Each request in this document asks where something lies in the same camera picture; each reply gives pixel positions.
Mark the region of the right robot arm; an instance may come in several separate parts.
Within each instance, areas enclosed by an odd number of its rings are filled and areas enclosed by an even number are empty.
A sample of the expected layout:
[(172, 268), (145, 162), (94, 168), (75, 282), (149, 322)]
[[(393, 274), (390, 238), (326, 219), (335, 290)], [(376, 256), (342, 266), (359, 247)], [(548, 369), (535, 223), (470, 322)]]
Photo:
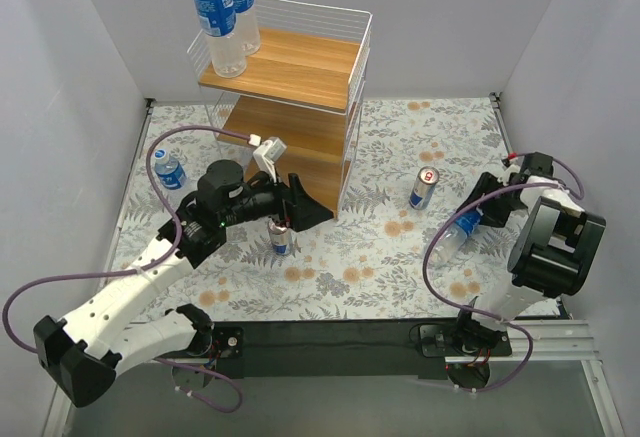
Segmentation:
[(524, 224), (507, 262), (509, 278), (459, 311), (453, 345), (471, 355), (505, 340), (508, 322), (531, 305), (584, 285), (603, 237), (606, 221), (580, 206), (582, 185), (570, 189), (555, 177), (559, 160), (540, 152), (511, 153), (504, 172), (481, 174), (452, 225), (460, 248), (480, 226), (502, 228), (524, 211)]

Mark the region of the small Pocari Sweat bottle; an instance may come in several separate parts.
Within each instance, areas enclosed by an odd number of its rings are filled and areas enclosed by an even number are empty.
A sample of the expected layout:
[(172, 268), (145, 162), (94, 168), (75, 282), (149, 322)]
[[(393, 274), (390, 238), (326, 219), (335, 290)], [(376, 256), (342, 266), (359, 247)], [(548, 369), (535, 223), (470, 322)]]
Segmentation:
[(180, 161), (164, 149), (154, 151), (154, 171), (162, 186), (169, 191), (186, 188), (187, 176)]

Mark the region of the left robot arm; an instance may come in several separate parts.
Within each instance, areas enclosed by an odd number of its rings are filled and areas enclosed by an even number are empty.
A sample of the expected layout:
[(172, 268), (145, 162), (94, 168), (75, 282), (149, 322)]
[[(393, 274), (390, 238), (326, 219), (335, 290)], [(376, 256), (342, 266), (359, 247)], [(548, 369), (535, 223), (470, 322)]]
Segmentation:
[(151, 359), (171, 352), (193, 357), (210, 352), (213, 323), (192, 304), (142, 325), (132, 321), (223, 246), (228, 227), (271, 217), (301, 232), (334, 214), (304, 190), (294, 173), (286, 182), (264, 171), (246, 180), (237, 162), (218, 160), (183, 199), (177, 216), (159, 229), (129, 275), (111, 281), (59, 320), (45, 316), (35, 325), (40, 364), (75, 406), (92, 404), (118, 376)]

